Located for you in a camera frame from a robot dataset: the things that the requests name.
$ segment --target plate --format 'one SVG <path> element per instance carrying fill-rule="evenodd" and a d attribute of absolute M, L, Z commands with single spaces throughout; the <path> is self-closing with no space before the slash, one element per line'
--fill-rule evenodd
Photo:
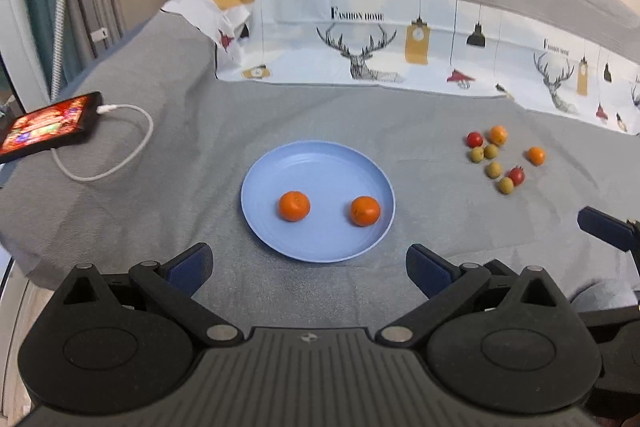
<path fill-rule="evenodd" d="M 311 211 L 290 223 L 278 214 L 281 195 L 299 190 Z M 381 207 L 370 227 L 349 218 L 351 201 L 372 196 Z M 305 140 L 271 150 L 249 169 L 240 192 L 244 218 L 277 252 L 310 263 L 335 263 L 375 247 L 391 227 L 396 197 L 385 173 L 369 158 L 338 143 Z"/>

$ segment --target gray tablecloth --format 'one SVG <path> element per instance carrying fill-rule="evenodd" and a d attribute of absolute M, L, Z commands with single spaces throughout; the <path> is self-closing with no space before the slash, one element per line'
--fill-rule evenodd
<path fill-rule="evenodd" d="M 34 282 L 53 288 L 80 261 L 122 272 L 206 241 L 214 274 L 196 299 L 245 331 L 380 327 L 424 300 L 404 271 L 406 248 L 416 242 L 455 264 L 542 265 L 568 295 L 597 279 L 637 282 L 629 254 L 576 225 L 586 204 L 640 217 L 637 137 L 526 112 L 506 99 L 223 82 L 214 64 L 206 37 L 158 14 L 84 81 L 78 92 L 100 90 L 108 103 L 148 110 L 156 132 L 127 168 L 92 184 L 66 178 L 49 152 L 20 161 L 0 198 L 1 242 Z M 68 169 L 103 172 L 140 142 L 142 118 L 112 115 L 91 142 L 60 150 Z M 510 133 L 500 162 L 524 164 L 527 174 L 508 197 L 465 156 L 463 137 L 494 124 Z M 398 209 L 373 250 L 344 263 L 299 263 L 248 229 L 239 207 L 247 169 L 298 139 L 341 142 L 386 172 Z M 545 166 L 526 164 L 532 145 L 546 149 Z"/>

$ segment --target orange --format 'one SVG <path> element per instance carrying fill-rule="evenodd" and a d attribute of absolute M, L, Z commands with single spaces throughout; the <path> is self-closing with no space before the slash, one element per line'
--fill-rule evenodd
<path fill-rule="evenodd" d="M 380 217 L 380 205 L 371 196 L 360 196 L 351 203 L 351 220 L 360 227 L 373 225 Z"/>
<path fill-rule="evenodd" d="M 546 159 L 545 150 L 542 147 L 532 147 L 527 151 L 527 159 L 536 167 L 540 167 Z"/>
<path fill-rule="evenodd" d="M 310 210 L 311 203 L 309 203 L 309 198 L 297 190 L 283 194 L 278 202 L 280 216 L 287 221 L 305 219 Z"/>
<path fill-rule="evenodd" d="M 491 127 L 489 130 L 489 141 L 500 147 L 507 143 L 508 136 L 507 130 L 501 125 Z"/>

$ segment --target red cherry tomato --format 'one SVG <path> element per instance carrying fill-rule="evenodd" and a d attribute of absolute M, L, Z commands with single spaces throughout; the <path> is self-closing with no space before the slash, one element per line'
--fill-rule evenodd
<path fill-rule="evenodd" d="M 509 177 L 513 182 L 513 186 L 517 187 L 524 181 L 524 169 L 520 166 L 514 167 L 509 171 Z"/>
<path fill-rule="evenodd" d="M 478 132 L 470 132 L 466 137 L 466 144 L 473 149 L 474 147 L 480 147 L 484 143 L 484 138 Z"/>

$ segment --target white cable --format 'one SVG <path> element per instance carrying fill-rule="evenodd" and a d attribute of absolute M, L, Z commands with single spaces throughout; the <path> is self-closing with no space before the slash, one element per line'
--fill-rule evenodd
<path fill-rule="evenodd" d="M 62 77 L 63 37 L 65 35 L 66 0 L 56 0 L 56 19 L 53 29 L 53 69 L 51 72 L 51 102 L 60 92 L 60 78 Z"/>
<path fill-rule="evenodd" d="M 126 158 L 124 158 L 124 160 L 122 162 L 120 162 L 118 165 L 116 165 L 115 167 L 109 169 L 107 172 L 103 172 L 102 174 L 98 174 L 96 176 L 88 176 L 86 178 L 84 178 L 82 176 L 76 176 L 72 172 L 69 172 L 66 169 L 66 167 L 63 166 L 62 163 L 60 162 L 60 158 L 58 158 L 58 152 L 55 149 L 52 149 L 51 152 L 53 153 L 53 160 L 57 163 L 57 165 L 60 168 L 60 170 L 64 174 L 66 174 L 66 176 L 71 178 L 73 181 L 76 181 L 76 182 L 95 182 L 97 180 L 101 180 L 102 178 L 106 178 L 107 176 L 110 176 L 114 172 L 119 171 L 120 169 L 122 169 L 127 163 L 129 163 L 133 158 L 135 158 L 140 153 L 140 151 L 142 151 L 145 148 L 146 144 L 151 139 L 151 135 L 153 134 L 153 131 L 154 131 L 154 121 L 151 118 L 151 115 L 147 111 L 145 111 L 141 107 L 138 107 L 137 105 L 131 105 L 130 103 L 117 103 L 117 104 L 113 104 L 113 105 L 101 105 L 100 107 L 98 107 L 97 113 L 98 114 L 105 114 L 105 113 L 111 112 L 111 111 L 113 111 L 115 109 L 133 109 L 133 110 L 141 112 L 143 115 L 145 115 L 145 118 L 149 122 L 149 129 L 148 129 L 148 131 L 146 131 L 145 137 L 142 139 L 142 142 L 140 142 L 140 145 L 138 145 L 135 149 L 133 149 L 132 153 L 129 156 L 127 156 Z"/>

